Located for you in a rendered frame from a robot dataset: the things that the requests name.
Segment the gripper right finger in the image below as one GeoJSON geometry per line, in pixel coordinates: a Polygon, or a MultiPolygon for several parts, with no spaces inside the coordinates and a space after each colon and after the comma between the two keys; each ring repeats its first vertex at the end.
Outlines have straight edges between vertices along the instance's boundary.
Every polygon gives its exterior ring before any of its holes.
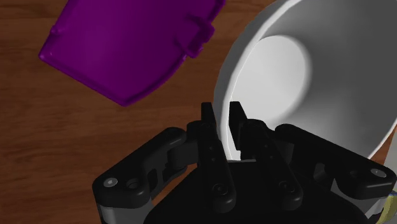
{"type": "Polygon", "coordinates": [[[253,160],[265,224],[381,224],[397,174],[291,124],[274,130],[230,103],[229,127],[243,160],[253,160]]]}

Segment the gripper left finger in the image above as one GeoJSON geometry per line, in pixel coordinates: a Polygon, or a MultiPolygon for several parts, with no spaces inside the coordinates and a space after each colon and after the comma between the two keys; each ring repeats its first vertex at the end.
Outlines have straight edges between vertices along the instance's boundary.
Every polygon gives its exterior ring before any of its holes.
{"type": "Polygon", "coordinates": [[[200,120],[185,129],[166,128],[94,180],[101,224],[144,224],[152,200],[191,164],[201,173],[198,189],[205,207],[230,212],[237,194],[210,102],[201,104],[200,120]]]}

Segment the white bowl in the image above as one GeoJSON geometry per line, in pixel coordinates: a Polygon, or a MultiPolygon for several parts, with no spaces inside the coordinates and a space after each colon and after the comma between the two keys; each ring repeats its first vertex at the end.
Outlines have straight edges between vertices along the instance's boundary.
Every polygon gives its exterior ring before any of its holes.
{"type": "Polygon", "coordinates": [[[229,104],[366,158],[397,125],[397,0],[276,0],[232,45],[214,89],[218,134],[239,160],[229,104]]]}

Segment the purple flat case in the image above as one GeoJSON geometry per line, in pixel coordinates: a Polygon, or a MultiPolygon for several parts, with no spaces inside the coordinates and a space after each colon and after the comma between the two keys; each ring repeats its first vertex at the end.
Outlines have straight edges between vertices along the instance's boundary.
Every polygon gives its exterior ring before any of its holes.
{"type": "Polygon", "coordinates": [[[67,0],[39,58],[127,106],[201,52],[225,1],[67,0]]]}

